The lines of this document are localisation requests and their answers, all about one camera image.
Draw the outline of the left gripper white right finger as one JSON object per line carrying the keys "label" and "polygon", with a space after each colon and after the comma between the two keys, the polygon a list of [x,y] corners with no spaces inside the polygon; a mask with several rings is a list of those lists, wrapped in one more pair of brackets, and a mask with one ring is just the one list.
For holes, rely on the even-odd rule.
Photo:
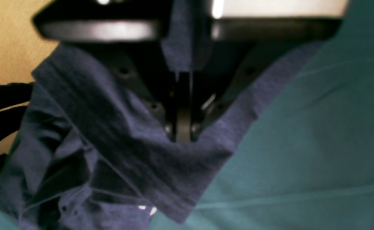
{"label": "left gripper white right finger", "polygon": [[274,61],[337,32],[349,0],[192,0],[190,140]]}

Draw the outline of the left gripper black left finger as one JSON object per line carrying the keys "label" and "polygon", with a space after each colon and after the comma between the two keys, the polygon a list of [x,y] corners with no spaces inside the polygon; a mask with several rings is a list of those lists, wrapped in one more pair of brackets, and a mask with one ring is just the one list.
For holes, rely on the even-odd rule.
{"label": "left gripper black left finger", "polygon": [[45,39],[78,47],[134,92],[176,140],[176,74],[165,61],[172,0],[53,0],[32,22]]}

